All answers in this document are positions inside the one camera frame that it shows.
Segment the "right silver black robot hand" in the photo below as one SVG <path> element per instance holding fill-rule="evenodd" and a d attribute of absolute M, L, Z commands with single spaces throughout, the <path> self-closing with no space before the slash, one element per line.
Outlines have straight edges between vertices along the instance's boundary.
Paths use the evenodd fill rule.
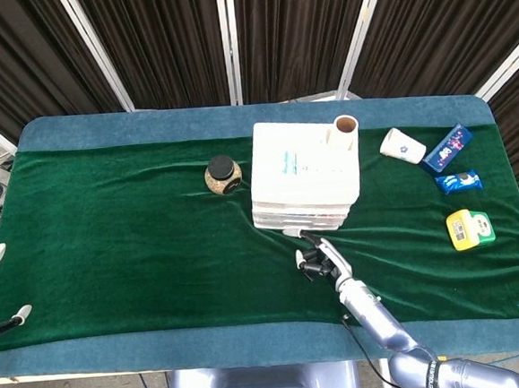
<path fill-rule="evenodd" d="M 345 283 L 353 280 L 349 262 L 325 237 L 301 228 L 286 228 L 282 234 L 304 239 L 313 245 L 308 250 L 298 249 L 295 252 L 296 267 L 307 279 L 313 280 L 315 276 L 326 277 L 337 293 L 342 292 Z"/>

